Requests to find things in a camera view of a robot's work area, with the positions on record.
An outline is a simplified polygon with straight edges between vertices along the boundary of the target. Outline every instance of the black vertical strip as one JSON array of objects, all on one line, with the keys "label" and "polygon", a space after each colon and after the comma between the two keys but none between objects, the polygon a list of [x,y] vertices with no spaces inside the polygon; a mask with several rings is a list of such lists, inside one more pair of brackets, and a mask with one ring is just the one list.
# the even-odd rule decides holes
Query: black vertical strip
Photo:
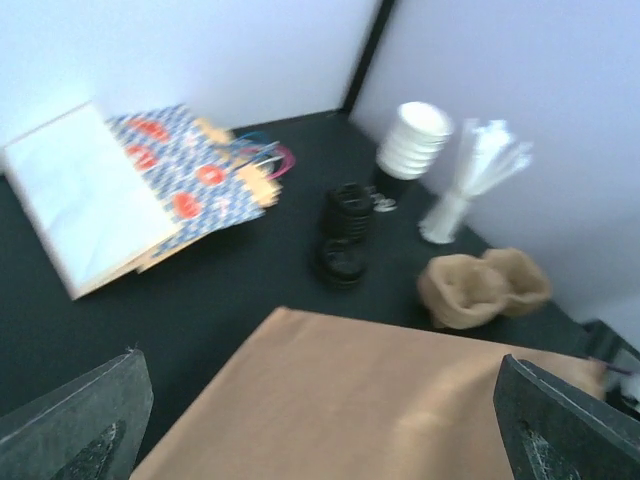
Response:
[{"label": "black vertical strip", "polygon": [[397,0],[380,1],[378,13],[376,14],[376,19],[371,25],[367,43],[362,49],[362,54],[360,55],[360,59],[358,60],[358,66],[356,67],[353,77],[351,78],[349,90],[347,90],[347,94],[345,95],[344,101],[342,102],[342,107],[340,107],[341,113],[345,113],[347,115],[351,114],[351,111],[353,110],[353,107],[358,100],[358,95],[360,95],[360,90],[362,90],[362,85],[364,84],[364,79],[366,78],[369,67],[371,66],[373,56],[376,53],[378,44],[380,43],[380,38],[382,38],[384,29],[387,26],[387,21],[389,20],[393,7],[396,3]]}]

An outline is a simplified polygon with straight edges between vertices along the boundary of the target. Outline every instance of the stack of black lids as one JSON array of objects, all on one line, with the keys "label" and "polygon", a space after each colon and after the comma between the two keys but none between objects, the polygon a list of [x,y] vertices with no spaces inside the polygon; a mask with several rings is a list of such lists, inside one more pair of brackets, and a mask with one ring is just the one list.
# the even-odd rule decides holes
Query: stack of black lids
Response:
[{"label": "stack of black lids", "polygon": [[336,288],[357,285],[366,271],[361,249],[369,230],[373,202],[367,189],[349,183],[327,192],[320,220],[324,239],[312,265],[319,278]]}]

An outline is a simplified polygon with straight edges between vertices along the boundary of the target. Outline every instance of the blue patterned paper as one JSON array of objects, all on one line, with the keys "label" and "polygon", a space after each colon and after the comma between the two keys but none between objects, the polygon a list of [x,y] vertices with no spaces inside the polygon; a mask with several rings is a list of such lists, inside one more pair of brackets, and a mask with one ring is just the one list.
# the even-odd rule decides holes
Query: blue patterned paper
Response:
[{"label": "blue patterned paper", "polygon": [[[216,152],[209,138],[196,125],[197,117],[184,105],[108,121],[114,136],[125,149],[138,148],[152,154],[155,164],[141,170],[142,177],[181,229],[162,243],[153,257],[158,257],[207,233],[253,220],[264,211],[253,200],[244,181],[231,170],[228,160]],[[146,131],[136,122],[157,122],[163,131]],[[200,167],[212,166],[224,171],[217,185],[207,185],[198,178]],[[174,208],[177,194],[188,194],[201,207],[194,218],[184,218]]]}]

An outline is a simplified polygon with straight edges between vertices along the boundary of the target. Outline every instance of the wall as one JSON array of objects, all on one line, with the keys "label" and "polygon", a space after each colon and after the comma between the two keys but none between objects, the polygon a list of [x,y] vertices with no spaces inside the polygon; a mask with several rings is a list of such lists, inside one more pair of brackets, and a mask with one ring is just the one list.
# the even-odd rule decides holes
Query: wall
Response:
[{"label": "wall", "polygon": [[0,145],[94,98],[226,126],[340,105],[376,0],[7,0]]},{"label": "wall", "polygon": [[[640,4],[631,0],[403,0],[356,107],[381,139],[395,107],[507,119],[535,163],[481,199],[470,223],[530,252],[571,316],[640,346]],[[451,181],[449,145],[425,177]]]}]

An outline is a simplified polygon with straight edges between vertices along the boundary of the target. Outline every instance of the black table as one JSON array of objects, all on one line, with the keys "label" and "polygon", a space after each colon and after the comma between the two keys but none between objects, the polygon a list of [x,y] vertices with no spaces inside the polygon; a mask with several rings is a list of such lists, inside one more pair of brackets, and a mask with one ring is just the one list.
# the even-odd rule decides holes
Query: black table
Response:
[{"label": "black table", "polygon": [[[469,230],[453,245],[423,242],[416,222],[433,198],[416,187],[397,211],[376,215],[363,283],[348,292],[325,288],[308,267],[324,192],[366,183],[375,145],[341,115],[276,123],[266,131],[291,148],[298,165],[265,217],[216,232],[76,302],[0,180],[0,415],[138,347],[155,393],[144,455],[279,305],[431,328],[416,295],[419,272],[433,256],[478,255],[487,244]],[[586,340],[554,305],[461,334],[573,355],[582,354]]]}]

